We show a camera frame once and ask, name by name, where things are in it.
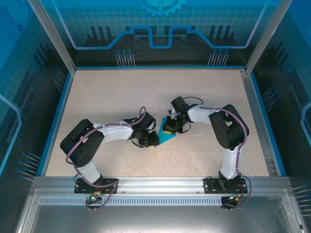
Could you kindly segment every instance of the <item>blue printed backdrop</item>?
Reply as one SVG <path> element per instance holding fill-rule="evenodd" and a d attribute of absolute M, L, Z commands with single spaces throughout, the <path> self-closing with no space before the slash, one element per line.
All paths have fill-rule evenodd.
<path fill-rule="evenodd" d="M 0 0 L 0 39 L 0 232 L 14 232 L 37 168 L 21 155 L 40 160 L 68 70 L 26 0 Z"/>
<path fill-rule="evenodd" d="M 43 4 L 79 66 L 122 64 L 117 53 L 122 49 L 135 53 L 136 65 L 221 66 L 246 64 L 278 2 L 44 0 Z M 217 56 L 223 62 L 213 63 Z"/>
<path fill-rule="evenodd" d="M 293 186 L 311 185 L 311 1 L 294 0 L 254 74 Z"/>

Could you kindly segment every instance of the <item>blue triangular object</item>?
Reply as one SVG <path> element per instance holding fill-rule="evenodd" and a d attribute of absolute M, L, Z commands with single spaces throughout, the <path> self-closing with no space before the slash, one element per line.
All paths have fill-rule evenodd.
<path fill-rule="evenodd" d="M 161 123 L 161 126 L 160 126 L 160 130 L 159 130 L 159 133 L 157 134 L 157 135 L 159 136 L 159 138 L 160 138 L 160 145 L 161 145 L 162 143 L 164 143 L 164 142 L 166 142 L 166 141 L 168 141 L 168 140 L 170 140 L 170 139 L 172 139 L 173 137 L 176 136 L 175 133 L 174 133 L 174 134 L 167 134 L 167 133 L 164 133 L 164 132 L 163 132 L 162 129 L 163 129 L 163 125 L 164 125 L 165 121 L 166 121 L 166 117 L 164 117 L 164 118 L 162 119 L 162 123 Z"/>

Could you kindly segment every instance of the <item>blue border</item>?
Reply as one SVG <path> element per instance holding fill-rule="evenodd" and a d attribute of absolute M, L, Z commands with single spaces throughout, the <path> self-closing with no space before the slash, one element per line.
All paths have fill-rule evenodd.
<path fill-rule="evenodd" d="M 77 69 L 201 69 L 201 68 L 208 68 L 208 69 L 245 69 L 244 66 L 227 66 L 227 67 L 220 67 L 220 66 L 148 66 L 148 67 L 77 67 Z"/>
<path fill-rule="evenodd" d="M 5 153 L 5 156 L 3 158 L 3 161 L 1 163 L 1 166 L 0 166 L 0 176 L 2 175 L 2 172 L 4 170 L 4 167 L 6 165 L 6 162 L 8 161 L 8 158 L 11 154 L 11 151 L 12 151 L 12 148 L 13 148 L 13 145 L 16 141 L 16 138 L 18 136 L 18 133 L 19 133 L 19 130 L 21 128 L 21 125 L 22 125 L 22 122 L 21 122 L 21 116 L 20 116 L 20 111 L 19 111 L 19 108 L 13 104 L 12 102 L 10 102 L 6 97 L 4 97 L 3 95 L 0 94 L 0 100 L 4 101 L 10 108 L 12 108 L 15 112 L 16 112 L 16 115 L 17 115 L 17 120 L 18 120 L 18 125 L 17 125 L 17 128 L 15 130 L 15 133 L 12 137 L 12 140 L 10 142 L 10 145 L 8 147 L 8 150 L 6 151 Z"/>
<path fill-rule="evenodd" d="M 69 96 L 69 92 L 71 89 L 73 77 L 74 76 L 71 73 L 69 73 L 67 78 L 66 78 L 66 82 L 64 85 L 64 89 L 63 89 L 64 91 L 60 97 L 60 100 L 59 100 L 59 103 L 58 103 L 58 106 L 57 106 L 57 109 L 55 112 L 55 117 L 54 117 L 51 129 L 50 129 L 50 133 L 49 133 L 47 142 L 45 144 L 45 148 L 44 148 L 43 153 L 42 153 L 42 158 L 41 158 L 38 170 L 37 170 L 37 174 L 36 174 L 37 176 L 45 175 L 45 174 L 43 174 L 43 170 L 47 166 L 47 163 L 46 163 L 47 159 L 50 158 L 50 155 L 51 155 L 51 152 L 52 152 L 55 140 L 56 140 L 56 136 L 57 136 L 58 129 L 60 126 L 60 122 L 61 122 L 61 119 L 63 117 L 65 106 L 66 106 L 67 99 Z"/>
<path fill-rule="evenodd" d="M 126 35 L 126 34 L 134 34 L 134 30 L 135 29 L 147 29 L 148 30 L 148 35 L 149 35 L 149 46 L 153 49 L 168 49 L 172 46 L 172 40 L 173 40 L 173 30 L 174 29 L 187 29 L 187 33 L 188 34 L 197 34 L 199 35 L 212 49 L 245 49 L 249 46 L 249 44 L 251 43 L 251 40 L 253 38 L 253 35 L 255 34 L 256 32 L 256 29 L 261 21 L 261 18 L 264 14 L 264 12 L 266 11 L 266 8 L 269 4 L 270 0 L 266 0 L 266 3 L 265 5 L 263 6 L 262 10 L 261 10 L 261 13 L 252 29 L 252 32 L 251 34 L 249 35 L 249 38 L 246 42 L 246 45 L 244 46 L 216 46 L 216 45 L 213 45 L 205 36 L 204 34 L 201 32 L 201 31 L 198 31 L 198 30 L 192 30 L 191 29 L 191 25 L 174 25 L 174 26 L 171 26 L 170 29 L 169 29 L 169 44 L 168 45 L 160 45 L 160 46 L 155 46 L 153 45 L 153 35 L 152 35 L 152 29 L 150 26 L 146 26 L 146 25 L 140 25 L 140 26 L 130 26 L 130 30 L 129 31 L 123 31 L 121 33 L 119 33 L 117 35 L 116 38 L 114 38 L 114 40 L 108 45 L 108 46 L 103 46 L 103 47 L 78 47 L 75 45 L 74 41 L 73 41 L 73 38 L 69 32 L 69 29 L 67 28 L 66 26 L 66 23 L 61 15 L 61 13 L 59 12 L 59 9 L 58 7 L 56 6 L 56 3 L 55 3 L 55 0 L 52 0 L 52 4 L 56 10 L 56 13 L 58 14 L 58 17 L 61 21 L 61 23 L 63 24 L 63 27 L 64 27 L 64 30 L 66 31 L 66 34 L 72 44 L 72 46 L 76 49 L 76 50 L 109 50 L 111 49 L 112 46 L 115 45 L 115 43 L 123 36 L 123 35 Z"/>
<path fill-rule="evenodd" d="M 280 170 L 281 176 L 287 176 L 286 172 L 285 172 L 285 168 L 284 168 L 283 162 L 282 162 L 282 159 L 281 159 L 280 152 L 279 152 L 277 144 L 276 144 L 276 139 L 274 138 L 274 135 L 273 135 L 273 132 L 272 132 L 272 128 L 271 128 L 271 125 L 270 125 L 270 121 L 269 121 L 266 109 L 264 108 L 264 104 L 263 104 L 263 101 L 262 101 L 262 98 L 261 98 L 261 95 L 260 95 L 260 92 L 259 92 L 259 88 L 258 88 L 256 79 L 255 79 L 255 75 L 254 75 L 253 72 L 251 72 L 251 79 L 252 79 L 252 83 L 253 83 L 254 88 L 255 88 L 257 99 L 258 99 L 259 104 L 260 104 L 260 108 L 261 108 L 261 111 L 262 111 L 263 119 L 264 119 L 264 121 L 266 123 L 266 126 L 267 126 L 267 129 L 268 129 L 268 134 L 269 134 L 269 137 L 270 137 L 270 140 L 271 140 L 271 143 L 272 143 L 272 147 L 273 147 L 274 153 L 276 155 L 276 162 L 277 162 L 278 168 Z"/>

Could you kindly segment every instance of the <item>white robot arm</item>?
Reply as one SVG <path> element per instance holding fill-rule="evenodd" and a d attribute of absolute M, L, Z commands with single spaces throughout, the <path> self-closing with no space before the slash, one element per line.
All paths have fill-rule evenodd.
<path fill-rule="evenodd" d="M 88 119 L 80 123 L 61 142 L 60 147 L 66 155 L 79 140 L 91 130 L 99 128 L 89 135 L 69 156 L 79 173 L 91 184 L 102 185 L 103 178 L 94 165 L 93 157 L 100 146 L 114 140 L 129 140 L 143 148 L 159 145 L 159 138 L 155 131 L 156 120 L 147 112 L 139 118 L 125 119 L 113 124 L 93 124 Z"/>
<path fill-rule="evenodd" d="M 215 108 L 205 108 L 198 104 L 189 106 L 182 97 L 172 101 L 172 109 L 169 111 L 166 122 L 163 125 L 165 133 L 184 133 L 183 126 L 187 123 L 202 122 L 213 126 L 216 138 L 223 147 L 223 164 L 219 172 L 219 183 L 226 191 L 232 186 L 235 187 L 235 180 L 239 178 L 237 173 L 238 147 L 244 140 L 242 126 L 225 112 L 215 110 Z M 246 128 L 247 135 L 249 129 L 232 105 L 227 105 L 223 109 L 234 114 L 241 120 Z"/>

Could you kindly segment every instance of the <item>purple cable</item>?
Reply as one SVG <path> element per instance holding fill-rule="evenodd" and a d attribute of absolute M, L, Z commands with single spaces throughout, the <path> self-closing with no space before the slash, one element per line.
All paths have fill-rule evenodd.
<path fill-rule="evenodd" d="M 223 111 L 225 113 L 228 113 L 229 115 L 231 115 L 242 127 L 243 129 L 243 132 L 244 132 L 244 140 L 243 142 L 238 146 L 238 152 L 237 152 L 237 160 L 236 160 L 236 163 L 235 163 L 235 169 L 236 169 L 236 172 L 237 174 L 240 176 L 240 177 L 244 177 L 248 180 L 249 182 L 249 194 L 246 198 L 246 200 L 238 207 L 234 208 L 234 209 L 240 209 L 242 206 L 244 206 L 246 204 L 246 202 L 249 200 L 249 198 L 251 197 L 251 193 L 252 193 L 252 183 L 251 183 L 251 180 L 247 177 L 247 176 L 244 176 L 240 173 L 239 171 L 239 160 L 240 160 L 240 150 L 242 148 L 242 146 L 246 143 L 246 140 L 247 140 L 247 131 L 246 131 L 246 127 L 244 126 L 243 122 L 236 116 L 234 115 L 232 112 L 224 109 L 224 108 L 209 108 L 209 107 L 201 107 L 201 109 L 206 109 L 206 110 L 218 110 L 218 111 Z"/>
<path fill-rule="evenodd" d="M 196 100 L 199 100 L 201 101 L 200 105 L 204 104 L 204 101 L 198 97 L 195 97 L 195 96 L 187 96 L 187 97 L 184 97 L 183 100 L 185 99 L 196 99 Z"/>
<path fill-rule="evenodd" d="M 82 176 L 81 172 L 78 170 L 78 168 L 72 163 L 69 161 L 69 157 L 71 156 L 71 154 L 77 149 L 77 147 L 83 142 L 84 139 L 86 139 L 87 137 L 89 137 L 92 133 L 94 133 L 95 131 L 97 130 L 100 130 L 102 129 L 103 127 L 107 127 L 107 126 L 131 126 L 131 125 L 136 125 L 138 123 L 140 123 L 143 118 L 146 116 L 146 112 L 147 112 L 147 109 L 145 106 L 142 106 L 140 108 L 140 111 L 139 111 L 139 114 L 140 114 L 140 118 L 133 122 L 133 123 L 129 123 L 129 124 L 120 124 L 120 123 L 111 123 L 111 124 L 106 124 L 106 125 L 102 125 L 102 126 L 99 126 L 93 130 L 91 130 L 90 132 L 88 132 L 86 135 L 84 135 L 78 142 L 76 145 L 74 145 L 74 147 L 69 151 L 69 153 L 67 154 L 66 156 L 66 163 L 70 164 L 70 165 L 73 165 L 74 169 L 77 171 L 77 173 Z M 115 185 L 115 184 L 118 184 L 119 182 L 114 182 L 114 183 L 110 183 L 110 184 L 106 184 L 106 185 L 95 185 L 95 184 L 92 184 L 91 182 L 89 182 L 85 177 L 82 176 L 82 179 L 90 186 L 93 186 L 95 188 L 106 188 L 106 187 L 109 187 L 109 186 L 112 186 L 112 185 Z"/>

